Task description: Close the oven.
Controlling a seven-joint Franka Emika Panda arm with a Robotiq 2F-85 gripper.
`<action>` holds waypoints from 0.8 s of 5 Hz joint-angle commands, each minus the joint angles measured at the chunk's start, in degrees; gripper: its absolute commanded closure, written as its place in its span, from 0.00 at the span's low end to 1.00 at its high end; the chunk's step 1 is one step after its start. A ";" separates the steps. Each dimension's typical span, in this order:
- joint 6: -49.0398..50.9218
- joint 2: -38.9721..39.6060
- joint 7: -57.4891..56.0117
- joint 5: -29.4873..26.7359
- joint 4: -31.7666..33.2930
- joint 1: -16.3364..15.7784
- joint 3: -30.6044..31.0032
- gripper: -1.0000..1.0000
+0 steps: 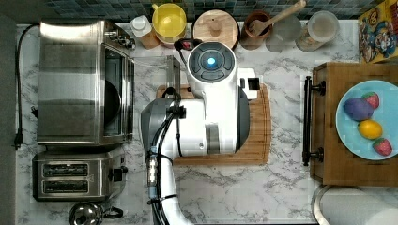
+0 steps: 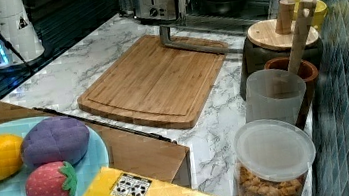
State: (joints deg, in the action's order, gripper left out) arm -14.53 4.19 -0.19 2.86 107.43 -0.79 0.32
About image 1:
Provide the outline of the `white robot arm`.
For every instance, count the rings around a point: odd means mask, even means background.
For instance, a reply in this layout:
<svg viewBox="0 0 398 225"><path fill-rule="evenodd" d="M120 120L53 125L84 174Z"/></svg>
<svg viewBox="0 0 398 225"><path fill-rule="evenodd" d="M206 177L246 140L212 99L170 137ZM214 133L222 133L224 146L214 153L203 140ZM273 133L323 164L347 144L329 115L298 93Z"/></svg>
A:
<svg viewBox="0 0 398 225"><path fill-rule="evenodd" d="M147 202L154 225L193 225L182 214L173 172L175 158L233 154L250 132L249 100L238 83L237 58L220 42L182 38L192 99L168 87L141 112Z"/></svg>

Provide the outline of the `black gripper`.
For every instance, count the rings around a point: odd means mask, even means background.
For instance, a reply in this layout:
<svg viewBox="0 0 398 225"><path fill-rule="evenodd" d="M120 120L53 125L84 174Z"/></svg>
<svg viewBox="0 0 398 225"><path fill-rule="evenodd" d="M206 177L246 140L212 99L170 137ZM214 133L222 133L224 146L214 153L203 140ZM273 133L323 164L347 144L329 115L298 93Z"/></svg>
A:
<svg viewBox="0 0 398 225"><path fill-rule="evenodd" d="M201 39L181 38L174 43L174 47L178 51L180 50L191 51L201 43L202 43Z"/></svg>

